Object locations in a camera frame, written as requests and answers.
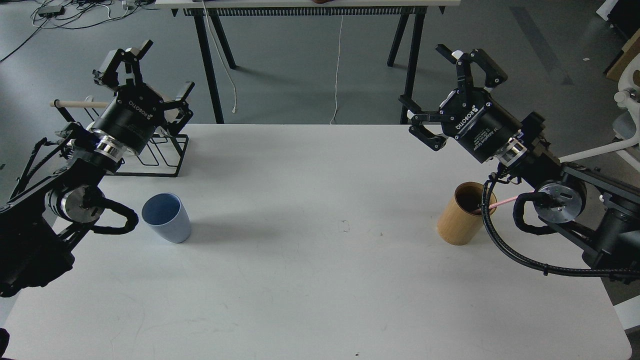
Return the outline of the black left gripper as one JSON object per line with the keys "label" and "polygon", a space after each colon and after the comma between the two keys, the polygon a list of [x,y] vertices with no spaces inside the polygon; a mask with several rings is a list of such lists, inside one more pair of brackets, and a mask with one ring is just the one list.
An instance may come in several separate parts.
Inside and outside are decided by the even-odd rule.
{"label": "black left gripper", "polygon": [[[108,135],[139,155],[160,126],[160,134],[175,137],[194,116],[188,97],[195,87],[185,82],[174,98],[160,95],[143,82],[140,60],[154,42],[147,39],[141,48],[117,48],[107,53],[99,69],[93,70],[96,85],[117,93],[105,111],[93,124],[93,131]],[[119,82],[118,68],[125,64],[125,72],[132,75],[125,84]]]}

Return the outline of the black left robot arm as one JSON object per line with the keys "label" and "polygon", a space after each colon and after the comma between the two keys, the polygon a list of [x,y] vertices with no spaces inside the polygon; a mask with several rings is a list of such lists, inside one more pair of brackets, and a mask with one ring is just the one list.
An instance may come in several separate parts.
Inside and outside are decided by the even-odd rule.
{"label": "black left robot arm", "polygon": [[89,232],[123,235],[135,229],[134,210],[106,198],[99,183],[115,174],[126,154],[139,155],[156,132],[176,137],[192,118],[188,81],[174,100],[143,80],[140,61],[153,45],[118,48],[93,71],[94,82],[114,98],[88,128],[68,109],[96,103],[55,100],[67,124],[58,141],[41,139],[7,203],[1,207],[1,296],[45,287],[73,268],[73,249]]}

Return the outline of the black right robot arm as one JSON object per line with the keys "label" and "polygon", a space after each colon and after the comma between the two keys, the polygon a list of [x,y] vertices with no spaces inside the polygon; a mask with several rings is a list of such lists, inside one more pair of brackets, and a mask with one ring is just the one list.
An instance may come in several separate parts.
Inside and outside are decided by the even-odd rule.
{"label": "black right robot arm", "polygon": [[[441,150],[451,138],[480,163],[499,161],[480,200],[491,241],[508,258],[544,275],[608,278],[624,284],[638,280],[638,187],[553,155],[543,135],[543,117],[531,112],[519,121],[490,95],[508,76],[484,50],[452,51],[444,44],[435,50],[455,66],[457,87],[436,111],[422,110],[408,95],[399,101],[409,114],[409,132],[432,150]],[[569,239],[582,249],[588,268],[539,262],[500,237],[490,218],[489,197],[497,183],[510,180],[533,188],[515,199],[515,226],[528,234],[558,233]]]}

